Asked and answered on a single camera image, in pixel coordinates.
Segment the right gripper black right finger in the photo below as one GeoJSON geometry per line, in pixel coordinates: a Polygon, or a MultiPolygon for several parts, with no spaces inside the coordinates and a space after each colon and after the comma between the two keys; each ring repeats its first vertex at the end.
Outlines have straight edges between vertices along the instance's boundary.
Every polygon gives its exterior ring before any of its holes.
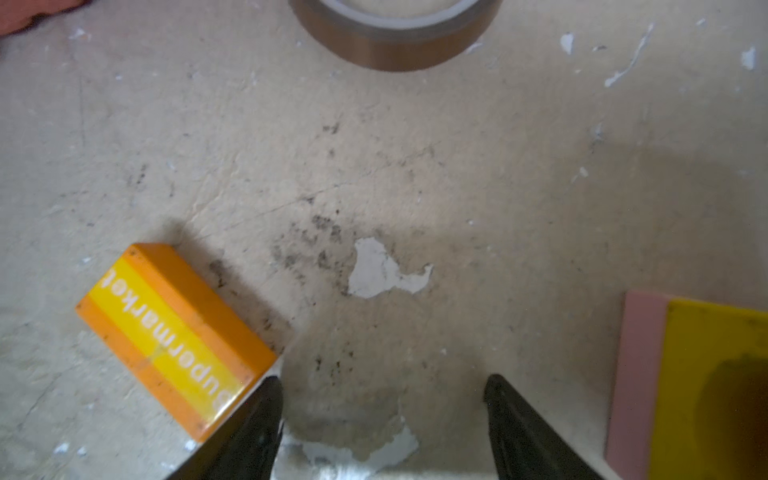
{"type": "Polygon", "coordinates": [[[502,375],[488,377],[483,399],[499,478],[600,477],[502,375]]]}

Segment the pink wood block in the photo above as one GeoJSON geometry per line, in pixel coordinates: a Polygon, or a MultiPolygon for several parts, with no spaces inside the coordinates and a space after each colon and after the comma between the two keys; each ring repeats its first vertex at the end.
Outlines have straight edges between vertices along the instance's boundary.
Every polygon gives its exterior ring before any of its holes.
{"type": "Polygon", "coordinates": [[[622,479],[647,479],[669,297],[625,294],[605,460],[622,479]]]}

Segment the orange wood block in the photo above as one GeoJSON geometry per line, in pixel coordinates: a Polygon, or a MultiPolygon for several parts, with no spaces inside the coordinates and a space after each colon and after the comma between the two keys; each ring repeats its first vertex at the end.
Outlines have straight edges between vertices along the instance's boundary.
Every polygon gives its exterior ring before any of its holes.
{"type": "Polygon", "coordinates": [[[168,244],[129,246],[75,311],[198,443],[277,360],[168,244]]]}

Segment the black plastic tool case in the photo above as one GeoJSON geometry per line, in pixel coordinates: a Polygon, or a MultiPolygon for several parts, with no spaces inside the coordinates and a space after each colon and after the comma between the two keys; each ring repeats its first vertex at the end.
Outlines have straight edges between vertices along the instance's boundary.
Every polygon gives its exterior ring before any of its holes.
{"type": "Polygon", "coordinates": [[[88,0],[1,0],[1,36],[21,31],[40,16],[51,16],[78,8],[88,0]]]}

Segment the yellow arch block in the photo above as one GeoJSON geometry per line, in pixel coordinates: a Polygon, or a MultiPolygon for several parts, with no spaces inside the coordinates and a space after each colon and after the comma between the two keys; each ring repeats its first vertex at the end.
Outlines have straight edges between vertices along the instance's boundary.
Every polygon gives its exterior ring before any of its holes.
{"type": "Polygon", "coordinates": [[[648,476],[766,478],[766,313],[669,302],[648,476]]]}

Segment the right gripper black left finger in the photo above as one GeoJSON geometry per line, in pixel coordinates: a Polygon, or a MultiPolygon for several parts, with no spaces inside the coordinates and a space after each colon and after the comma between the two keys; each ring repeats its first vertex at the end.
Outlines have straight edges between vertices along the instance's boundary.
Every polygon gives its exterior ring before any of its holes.
{"type": "Polygon", "coordinates": [[[269,479],[283,436],[284,391],[263,379],[236,411],[181,466],[178,479],[269,479]]]}

